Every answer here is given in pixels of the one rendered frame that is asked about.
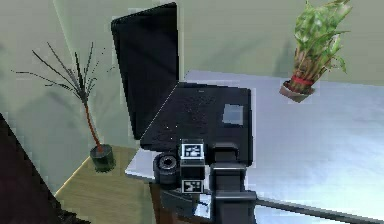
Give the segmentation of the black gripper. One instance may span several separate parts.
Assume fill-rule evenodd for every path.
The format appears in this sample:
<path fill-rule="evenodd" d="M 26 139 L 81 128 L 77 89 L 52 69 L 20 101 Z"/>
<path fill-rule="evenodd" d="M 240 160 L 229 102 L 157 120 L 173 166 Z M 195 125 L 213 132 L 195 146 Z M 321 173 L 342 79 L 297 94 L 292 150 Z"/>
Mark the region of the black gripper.
<path fill-rule="evenodd" d="M 181 192 L 180 167 L 177 154 L 163 152 L 153 160 L 155 183 L 160 188 L 160 201 L 164 209 L 184 217 L 192 217 L 197 199 Z"/>

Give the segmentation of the black laptop computer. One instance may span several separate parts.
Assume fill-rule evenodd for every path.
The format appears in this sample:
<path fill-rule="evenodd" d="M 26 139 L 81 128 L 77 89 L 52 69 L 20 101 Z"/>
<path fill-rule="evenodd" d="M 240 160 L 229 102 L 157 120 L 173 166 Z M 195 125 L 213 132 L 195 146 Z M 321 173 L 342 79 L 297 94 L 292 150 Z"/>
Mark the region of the black laptop computer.
<path fill-rule="evenodd" d="M 145 150 L 173 151 L 183 139 L 229 142 L 253 162 L 251 91 L 179 80 L 177 5 L 111 22 L 134 138 Z"/>

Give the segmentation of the thin-leaved plant in dark pot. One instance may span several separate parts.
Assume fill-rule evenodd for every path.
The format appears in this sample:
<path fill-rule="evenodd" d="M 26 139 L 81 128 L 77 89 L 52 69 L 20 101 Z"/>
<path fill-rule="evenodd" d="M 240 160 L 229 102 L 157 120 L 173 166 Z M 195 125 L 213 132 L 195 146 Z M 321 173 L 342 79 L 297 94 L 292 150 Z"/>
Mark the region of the thin-leaved plant in dark pot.
<path fill-rule="evenodd" d="M 50 63 L 43 59 L 35 50 L 32 51 L 33 55 L 52 72 L 62 78 L 62 82 L 51 80 L 47 77 L 41 76 L 35 72 L 30 71 L 16 71 L 16 74 L 29 74 L 38 77 L 44 81 L 47 81 L 46 87 L 61 87 L 71 92 L 77 99 L 80 100 L 84 107 L 85 118 L 87 126 L 90 130 L 92 139 L 95 142 L 95 147 L 90 150 L 89 157 L 92 160 L 95 171 L 98 173 L 107 173 L 113 170 L 116 166 L 116 160 L 114 158 L 112 147 L 108 144 L 102 144 L 96 131 L 96 127 L 92 122 L 92 115 L 89 106 L 89 97 L 91 91 L 94 89 L 97 81 L 96 77 L 90 77 L 90 74 L 94 74 L 100 61 L 97 60 L 94 67 L 91 67 L 91 60 L 94 52 L 94 43 L 91 43 L 90 50 L 87 56 L 86 65 L 81 67 L 80 57 L 77 53 L 74 53 L 75 63 L 73 68 L 69 68 L 61 60 L 55 49 L 50 43 L 47 43 L 48 48 L 54 55 L 64 73 L 59 72 Z"/>

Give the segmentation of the dark maroon sofa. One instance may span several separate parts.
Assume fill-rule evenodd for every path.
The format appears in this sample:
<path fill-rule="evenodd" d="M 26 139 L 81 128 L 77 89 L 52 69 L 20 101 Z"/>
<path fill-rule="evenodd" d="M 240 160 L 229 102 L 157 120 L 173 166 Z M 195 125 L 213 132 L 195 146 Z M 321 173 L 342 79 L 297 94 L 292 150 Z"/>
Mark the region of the dark maroon sofa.
<path fill-rule="evenodd" d="M 1 113 L 0 224 L 91 224 L 61 207 Z"/>

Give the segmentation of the pale grey table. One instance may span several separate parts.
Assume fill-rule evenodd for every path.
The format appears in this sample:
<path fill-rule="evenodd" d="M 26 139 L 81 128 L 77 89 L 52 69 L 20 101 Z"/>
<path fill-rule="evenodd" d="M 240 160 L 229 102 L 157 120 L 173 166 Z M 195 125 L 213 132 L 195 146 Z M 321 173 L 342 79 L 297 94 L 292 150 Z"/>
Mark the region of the pale grey table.
<path fill-rule="evenodd" d="M 189 83 L 251 92 L 256 209 L 232 206 L 228 224 L 384 224 L 384 87 L 320 82 L 301 103 L 282 79 L 190 71 Z"/>

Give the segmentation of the green bamboo plant in pot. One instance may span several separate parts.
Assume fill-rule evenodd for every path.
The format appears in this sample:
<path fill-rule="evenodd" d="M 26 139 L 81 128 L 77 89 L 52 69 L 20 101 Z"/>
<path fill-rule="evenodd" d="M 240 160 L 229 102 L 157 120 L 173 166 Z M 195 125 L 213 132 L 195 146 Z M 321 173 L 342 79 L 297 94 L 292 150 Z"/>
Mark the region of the green bamboo plant in pot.
<path fill-rule="evenodd" d="M 315 7 L 309 0 L 295 22 L 296 49 L 294 68 L 279 93 L 300 103 L 315 92 L 314 84 L 325 72 L 341 69 L 347 72 L 345 60 L 338 55 L 342 49 L 338 25 L 351 12 L 350 0 L 333 0 Z"/>

